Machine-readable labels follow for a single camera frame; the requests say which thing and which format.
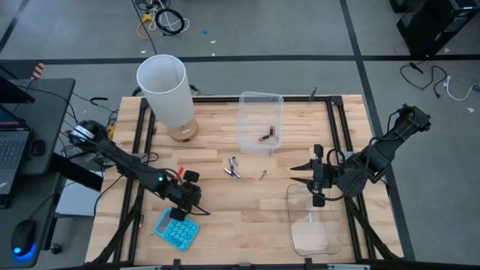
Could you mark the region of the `small black puck device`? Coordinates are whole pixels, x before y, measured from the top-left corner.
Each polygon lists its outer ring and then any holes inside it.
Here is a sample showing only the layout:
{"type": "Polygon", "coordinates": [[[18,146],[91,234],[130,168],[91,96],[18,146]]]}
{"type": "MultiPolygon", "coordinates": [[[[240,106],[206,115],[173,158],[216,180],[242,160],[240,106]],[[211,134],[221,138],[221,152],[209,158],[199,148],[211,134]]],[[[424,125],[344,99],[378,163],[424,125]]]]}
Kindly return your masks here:
{"type": "Polygon", "coordinates": [[[46,152],[46,143],[42,139],[33,140],[30,144],[29,154],[31,156],[43,156],[46,152]]]}

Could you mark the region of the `black side desk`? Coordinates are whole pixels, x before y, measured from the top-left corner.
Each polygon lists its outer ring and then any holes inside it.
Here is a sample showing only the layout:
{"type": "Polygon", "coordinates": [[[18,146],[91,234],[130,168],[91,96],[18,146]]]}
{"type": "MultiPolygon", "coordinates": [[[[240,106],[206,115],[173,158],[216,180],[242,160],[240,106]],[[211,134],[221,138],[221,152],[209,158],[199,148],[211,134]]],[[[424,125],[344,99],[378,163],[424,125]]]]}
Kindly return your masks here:
{"type": "Polygon", "coordinates": [[[8,104],[15,116],[31,128],[27,148],[6,200],[0,197],[0,269],[31,268],[41,251],[47,249],[50,227],[65,178],[50,172],[50,161],[62,127],[69,100],[74,89],[73,79],[14,80],[13,84],[26,90],[34,103],[8,104]],[[31,156],[30,144],[43,140],[43,156],[31,156]],[[37,222],[36,249],[29,259],[18,260],[11,251],[11,238],[16,225],[26,219],[37,222]]]}

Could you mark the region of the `white shade wooden base lamp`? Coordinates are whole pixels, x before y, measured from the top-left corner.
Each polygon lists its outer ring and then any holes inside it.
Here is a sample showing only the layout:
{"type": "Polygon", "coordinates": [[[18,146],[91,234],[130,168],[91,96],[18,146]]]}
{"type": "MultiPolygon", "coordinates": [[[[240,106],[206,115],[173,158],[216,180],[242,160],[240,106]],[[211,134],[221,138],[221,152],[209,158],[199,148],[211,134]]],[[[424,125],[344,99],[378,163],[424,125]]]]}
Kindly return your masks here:
{"type": "Polygon", "coordinates": [[[147,58],[137,69],[136,81],[156,119],[175,141],[191,141],[199,131],[186,68],[172,55],[147,58]]]}

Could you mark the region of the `black diagonal desk beam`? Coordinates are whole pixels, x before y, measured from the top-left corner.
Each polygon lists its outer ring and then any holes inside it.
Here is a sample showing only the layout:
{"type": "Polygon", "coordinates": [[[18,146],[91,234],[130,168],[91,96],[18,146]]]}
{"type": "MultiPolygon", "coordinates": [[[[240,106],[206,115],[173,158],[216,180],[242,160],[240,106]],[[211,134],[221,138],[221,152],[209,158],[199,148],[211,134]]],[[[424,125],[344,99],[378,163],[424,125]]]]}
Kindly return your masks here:
{"type": "Polygon", "coordinates": [[[101,190],[103,178],[76,163],[62,157],[59,154],[53,153],[49,165],[50,172],[57,172],[78,184],[95,191],[101,190]]]}

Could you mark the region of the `black equipment case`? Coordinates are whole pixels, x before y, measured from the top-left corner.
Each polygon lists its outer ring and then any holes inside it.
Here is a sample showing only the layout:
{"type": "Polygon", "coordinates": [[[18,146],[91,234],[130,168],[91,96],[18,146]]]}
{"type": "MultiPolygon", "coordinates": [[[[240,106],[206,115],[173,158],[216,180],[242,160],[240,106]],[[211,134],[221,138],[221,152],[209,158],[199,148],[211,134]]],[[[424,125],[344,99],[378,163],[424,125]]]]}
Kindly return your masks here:
{"type": "Polygon", "coordinates": [[[411,56],[436,55],[477,14],[480,0],[388,0],[411,56]]]}

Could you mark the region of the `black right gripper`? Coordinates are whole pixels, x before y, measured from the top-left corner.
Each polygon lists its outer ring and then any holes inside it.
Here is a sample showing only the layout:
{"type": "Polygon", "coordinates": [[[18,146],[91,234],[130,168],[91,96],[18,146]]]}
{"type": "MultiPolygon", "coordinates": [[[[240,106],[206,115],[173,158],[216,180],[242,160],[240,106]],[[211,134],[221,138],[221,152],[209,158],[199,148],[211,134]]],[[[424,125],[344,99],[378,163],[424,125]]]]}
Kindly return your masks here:
{"type": "Polygon", "coordinates": [[[323,193],[323,190],[332,187],[334,177],[336,176],[336,172],[334,172],[335,166],[332,165],[330,157],[332,153],[337,154],[338,151],[335,148],[329,150],[326,163],[323,163],[324,148],[320,144],[313,146],[313,153],[316,158],[312,159],[311,163],[290,168],[290,170],[313,170],[312,180],[304,178],[291,179],[305,185],[310,184],[310,192],[313,194],[313,206],[324,207],[326,205],[326,195],[323,193]]]}

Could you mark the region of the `clear square plastic bin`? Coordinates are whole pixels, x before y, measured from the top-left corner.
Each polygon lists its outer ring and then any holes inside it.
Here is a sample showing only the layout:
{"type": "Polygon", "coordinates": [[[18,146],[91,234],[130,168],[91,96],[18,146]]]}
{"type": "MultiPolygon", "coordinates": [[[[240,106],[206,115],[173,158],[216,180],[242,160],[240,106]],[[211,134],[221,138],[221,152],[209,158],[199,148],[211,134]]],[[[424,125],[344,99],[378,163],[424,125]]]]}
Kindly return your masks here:
{"type": "Polygon", "coordinates": [[[281,146],[284,99],[279,94],[245,91],[238,102],[235,141],[240,151],[251,155],[272,155],[281,146]],[[275,135],[259,142],[269,135],[269,128],[275,128],[275,135]]]}

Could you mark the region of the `teal calculator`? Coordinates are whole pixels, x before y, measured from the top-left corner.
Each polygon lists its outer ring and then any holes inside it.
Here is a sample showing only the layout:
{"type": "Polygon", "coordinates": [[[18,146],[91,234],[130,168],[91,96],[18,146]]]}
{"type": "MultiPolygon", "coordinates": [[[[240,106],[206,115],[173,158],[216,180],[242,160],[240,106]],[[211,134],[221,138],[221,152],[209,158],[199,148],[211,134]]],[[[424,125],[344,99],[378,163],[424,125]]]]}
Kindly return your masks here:
{"type": "Polygon", "coordinates": [[[165,209],[153,227],[153,233],[180,251],[187,251],[198,232],[200,225],[186,217],[183,221],[170,217],[172,208],[165,209]]]}

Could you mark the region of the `black power adapter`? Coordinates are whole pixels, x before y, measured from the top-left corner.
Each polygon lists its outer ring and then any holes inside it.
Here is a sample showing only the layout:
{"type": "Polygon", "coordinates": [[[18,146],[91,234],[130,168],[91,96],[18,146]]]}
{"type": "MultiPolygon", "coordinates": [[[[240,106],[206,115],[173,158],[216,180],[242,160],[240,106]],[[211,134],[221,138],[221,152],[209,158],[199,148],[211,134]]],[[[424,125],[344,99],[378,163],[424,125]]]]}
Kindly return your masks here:
{"type": "Polygon", "coordinates": [[[61,154],[65,157],[65,158],[76,158],[76,157],[79,157],[80,155],[82,155],[84,153],[84,151],[80,148],[77,148],[76,146],[74,145],[68,145],[68,146],[65,146],[62,150],[61,150],[61,154]]]}

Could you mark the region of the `grey flat panel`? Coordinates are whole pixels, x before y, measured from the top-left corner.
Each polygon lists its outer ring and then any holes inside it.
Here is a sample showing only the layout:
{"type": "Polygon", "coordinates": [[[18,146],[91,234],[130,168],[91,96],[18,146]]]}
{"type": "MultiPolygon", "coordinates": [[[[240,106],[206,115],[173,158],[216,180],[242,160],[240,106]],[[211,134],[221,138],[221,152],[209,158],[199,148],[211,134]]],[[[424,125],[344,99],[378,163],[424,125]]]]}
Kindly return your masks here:
{"type": "Polygon", "coordinates": [[[74,181],[67,180],[61,192],[55,212],[62,215],[92,217],[100,191],[92,190],[74,181]]]}

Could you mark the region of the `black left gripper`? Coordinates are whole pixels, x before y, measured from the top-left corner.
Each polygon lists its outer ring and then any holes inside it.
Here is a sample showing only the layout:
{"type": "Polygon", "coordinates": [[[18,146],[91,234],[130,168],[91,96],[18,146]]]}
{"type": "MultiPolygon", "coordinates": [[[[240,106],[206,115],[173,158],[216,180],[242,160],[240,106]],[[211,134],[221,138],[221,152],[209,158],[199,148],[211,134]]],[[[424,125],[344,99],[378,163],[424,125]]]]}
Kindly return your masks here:
{"type": "Polygon", "coordinates": [[[200,178],[198,172],[186,170],[183,176],[183,182],[172,180],[169,183],[169,188],[166,197],[174,204],[175,208],[170,211],[169,217],[173,220],[184,221],[189,215],[194,206],[200,203],[202,191],[196,185],[200,178]]]}

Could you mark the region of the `clear long plastic bin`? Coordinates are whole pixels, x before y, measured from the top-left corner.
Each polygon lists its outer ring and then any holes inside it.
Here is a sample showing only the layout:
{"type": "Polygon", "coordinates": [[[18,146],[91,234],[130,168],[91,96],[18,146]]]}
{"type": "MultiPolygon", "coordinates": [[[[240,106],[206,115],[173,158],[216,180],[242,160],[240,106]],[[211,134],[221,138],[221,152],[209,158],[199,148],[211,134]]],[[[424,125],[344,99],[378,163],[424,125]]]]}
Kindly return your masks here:
{"type": "Polygon", "coordinates": [[[332,202],[315,206],[316,198],[305,184],[291,184],[286,189],[289,235],[292,247],[299,256],[334,255],[342,247],[338,236],[339,211],[332,202]]]}

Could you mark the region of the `black laptop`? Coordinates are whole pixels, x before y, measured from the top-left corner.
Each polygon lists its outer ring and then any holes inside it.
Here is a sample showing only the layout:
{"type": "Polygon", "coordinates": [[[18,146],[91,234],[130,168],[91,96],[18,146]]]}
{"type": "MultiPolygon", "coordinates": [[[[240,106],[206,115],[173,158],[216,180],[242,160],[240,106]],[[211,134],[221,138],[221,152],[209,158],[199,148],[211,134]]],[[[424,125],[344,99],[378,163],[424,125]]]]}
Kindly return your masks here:
{"type": "Polygon", "coordinates": [[[21,167],[31,130],[0,104],[0,195],[8,195],[21,167]]]}

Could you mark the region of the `black computer mouse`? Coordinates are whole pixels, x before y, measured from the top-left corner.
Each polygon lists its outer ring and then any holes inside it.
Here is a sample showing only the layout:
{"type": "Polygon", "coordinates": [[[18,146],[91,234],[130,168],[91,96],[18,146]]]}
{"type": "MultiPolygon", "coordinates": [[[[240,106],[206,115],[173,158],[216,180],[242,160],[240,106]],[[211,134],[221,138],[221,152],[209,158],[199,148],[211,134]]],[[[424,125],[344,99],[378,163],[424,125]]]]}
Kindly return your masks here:
{"type": "Polygon", "coordinates": [[[13,256],[18,260],[27,260],[33,256],[36,249],[35,232],[37,222],[26,219],[19,222],[14,228],[10,241],[13,256]]]}

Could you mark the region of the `black aluminium table frame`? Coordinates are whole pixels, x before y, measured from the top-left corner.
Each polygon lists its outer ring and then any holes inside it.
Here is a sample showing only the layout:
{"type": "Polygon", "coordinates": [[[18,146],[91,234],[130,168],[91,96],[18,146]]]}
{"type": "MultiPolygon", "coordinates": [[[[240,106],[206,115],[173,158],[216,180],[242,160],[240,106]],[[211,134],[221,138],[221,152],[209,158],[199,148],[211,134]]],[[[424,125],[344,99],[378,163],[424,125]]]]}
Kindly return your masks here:
{"type": "Polygon", "coordinates": [[[287,96],[283,104],[281,146],[271,155],[243,154],[236,142],[239,100],[234,96],[205,96],[194,100],[199,133],[190,142],[176,142],[155,121],[142,99],[121,101],[114,140],[125,151],[152,152],[155,167],[183,167],[199,173],[200,205],[206,215],[196,217],[199,232],[190,248],[180,251],[153,233],[170,203],[142,192],[137,184],[120,179],[114,169],[106,173],[103,194],[89,240],[86,260],[92,261],[107,246],[130,203],[142,197],[141,215],[124,235],[114,260],[137,265],[226,266],[255,269],[261,265],[296,266],[303,263],[352,263],[379,259],[381,253],[353,217],[359,210],[393,253],[401,256],[388,188],[367,184],[363,194],[334,201],[340,214],[338,236],[342,247],[334,255],[299,256],[290,239],[286,209],[289,185],[301,184],[308,171],[290,170],[314,157],[314,145],[325,150],[358,151],[371,138],[371,128],[359,95],[287,96]],[[229,157],[238,166],[230,168],[229,157]],[[227,174],[224,168],[232,171],[227,174]],[[240,174],[237,178],[233,171],[240,174]],[[263,170],[267,173],[262,180],[263,170]]]}

